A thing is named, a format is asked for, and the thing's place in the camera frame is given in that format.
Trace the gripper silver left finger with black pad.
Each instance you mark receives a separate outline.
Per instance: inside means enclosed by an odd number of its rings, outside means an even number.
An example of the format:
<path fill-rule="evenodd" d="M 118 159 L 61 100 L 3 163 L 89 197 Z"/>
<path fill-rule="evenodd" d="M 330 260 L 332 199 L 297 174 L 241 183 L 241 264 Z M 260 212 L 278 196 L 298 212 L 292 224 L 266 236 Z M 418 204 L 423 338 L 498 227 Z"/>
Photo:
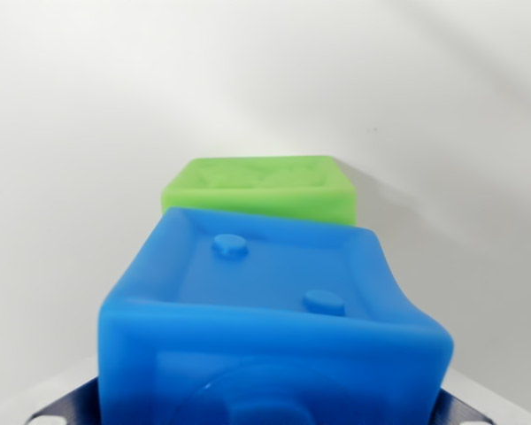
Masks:
<path fill-rule="evenodd" d="M 26 424 L 99 424 L 97 362 L 84 359 L 29 392 Z"/>

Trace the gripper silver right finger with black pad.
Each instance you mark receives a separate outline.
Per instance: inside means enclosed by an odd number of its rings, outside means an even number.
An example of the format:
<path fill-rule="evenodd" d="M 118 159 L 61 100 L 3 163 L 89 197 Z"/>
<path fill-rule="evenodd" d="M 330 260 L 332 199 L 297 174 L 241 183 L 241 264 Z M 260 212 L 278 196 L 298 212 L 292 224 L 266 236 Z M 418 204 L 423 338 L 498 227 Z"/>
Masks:
<path fill-rule="evenodd" d="M 429 423 L 531 425 L 531 413 L 450 368 Z"/>

